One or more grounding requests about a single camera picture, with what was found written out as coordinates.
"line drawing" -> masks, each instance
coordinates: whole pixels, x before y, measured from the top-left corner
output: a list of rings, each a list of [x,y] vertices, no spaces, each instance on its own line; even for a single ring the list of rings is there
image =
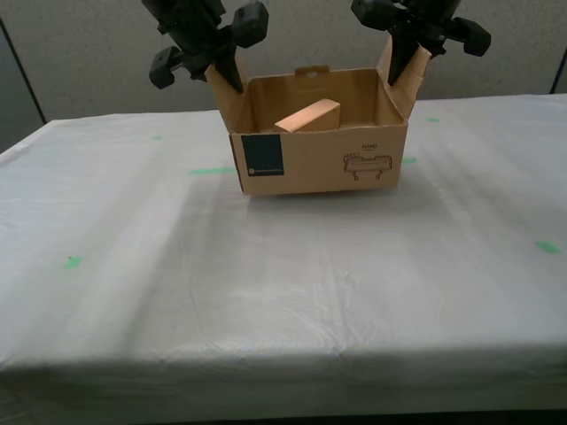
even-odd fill
[[[345,156],[345,173],[352,174],[356,181],[360,179],[359,173],[375,173],[376,180],[380,180],[382,173],[391,169],[392,157],[389,155],[366,158],[358,153],[349,153]]]

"wooden block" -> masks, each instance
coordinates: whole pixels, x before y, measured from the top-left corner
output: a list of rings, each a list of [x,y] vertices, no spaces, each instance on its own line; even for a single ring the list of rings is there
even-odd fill
[[[276,131],[326,131],[340,125],[340,104],[322,99],[276,123]]]

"cardboard box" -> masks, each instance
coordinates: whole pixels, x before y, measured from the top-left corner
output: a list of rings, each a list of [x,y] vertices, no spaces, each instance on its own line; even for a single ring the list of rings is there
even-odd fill
[[[275,195],[393,188],[400,180],[408,118],[431,59],[420,48],[396,84],[388,72],[392,41],[377,68],[301,68],[246,80],[237,93],[210,66],[207,80],[229,131],[242,191]],[[275,124],[318,102],[340,104],[340,128],[276,133]]]

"white sheet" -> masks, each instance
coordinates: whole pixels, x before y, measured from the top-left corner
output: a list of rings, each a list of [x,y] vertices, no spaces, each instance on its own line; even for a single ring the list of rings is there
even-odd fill
[[[0,422],[567,408],[566,118],[420,102],[398,189],[264,198],[218,112],[51,123],[0,156]]]

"box flap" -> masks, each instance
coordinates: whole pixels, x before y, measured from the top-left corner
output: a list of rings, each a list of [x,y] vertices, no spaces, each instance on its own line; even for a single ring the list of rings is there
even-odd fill
[[[386,93],[391,98],[393,103],[400,111],[401,115],[405,120],[409,118],[412,110],[414,109],[414,104],[417,100],[417,93],[423,84],[423,77],[425,76],[425,71],[427,70],[427,65],[431,60],[431,53],[419,47],[416,54],[409,61],[408,66],[401,74],[400,78],[396,83],[391,86],[388,84],[388,76],[390,74],[390,64],[392,62],[392,38],[386,44],[380,62],[378,63],[378,74],[380,75],[380,80],[384,84]]]
[[[242,61],[237,58],[237,67],[242,79],[244,93],[248,86],[248,80],[243,72]],[[221,110],[222,120],[230,133],[236,131],[237,122],[240,118],[240,112],[243,111],[245,105],[245,94],[238,93],[234,88],[222,77],[216,70],[214,64],[211,64],[205,72],[206,80],[213,90],[214,96]]]

